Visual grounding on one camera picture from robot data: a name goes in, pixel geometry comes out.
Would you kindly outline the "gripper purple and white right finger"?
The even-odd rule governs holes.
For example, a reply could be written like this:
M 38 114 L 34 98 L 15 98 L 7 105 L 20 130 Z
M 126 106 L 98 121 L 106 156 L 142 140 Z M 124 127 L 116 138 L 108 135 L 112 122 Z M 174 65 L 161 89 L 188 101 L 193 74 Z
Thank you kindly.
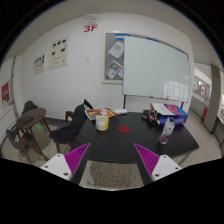
M 181 167 L 168 155 L 157 155 L 151 150 L 134 143 L 144 167 L 153 181 L 157 181 L 181 170 Z

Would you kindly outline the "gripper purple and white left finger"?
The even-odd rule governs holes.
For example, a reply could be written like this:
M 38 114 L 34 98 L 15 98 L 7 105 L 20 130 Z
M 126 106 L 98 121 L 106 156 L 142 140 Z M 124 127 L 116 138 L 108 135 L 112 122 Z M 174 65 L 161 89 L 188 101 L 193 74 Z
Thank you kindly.
M 56 154 L 41 169 L 70 181 L 75 174 L 90 144 L 81 145 L 67 154 Z

